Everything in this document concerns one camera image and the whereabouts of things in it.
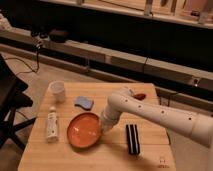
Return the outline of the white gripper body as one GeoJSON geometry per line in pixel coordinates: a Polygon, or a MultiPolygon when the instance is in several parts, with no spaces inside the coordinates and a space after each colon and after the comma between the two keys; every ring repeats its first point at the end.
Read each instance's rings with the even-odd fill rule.
{"type": "Polygon", "coordinates": [[[111,130],[119,121],[120,112],[111,107],[105,107],[100,115],[100,129],[102,133],[111,130]]]}

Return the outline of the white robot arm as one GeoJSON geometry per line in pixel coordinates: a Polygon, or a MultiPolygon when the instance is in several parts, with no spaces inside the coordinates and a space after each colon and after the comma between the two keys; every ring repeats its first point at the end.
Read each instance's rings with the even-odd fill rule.
{"type": "Polygon", "coordinates": [[[207,148],[213,145],[212,117],[137,100],[128,87],[122,87],[108,96],[107,105],[100,116],[101,130],[111,130],[124,112],[170,129],[207,148]]]}

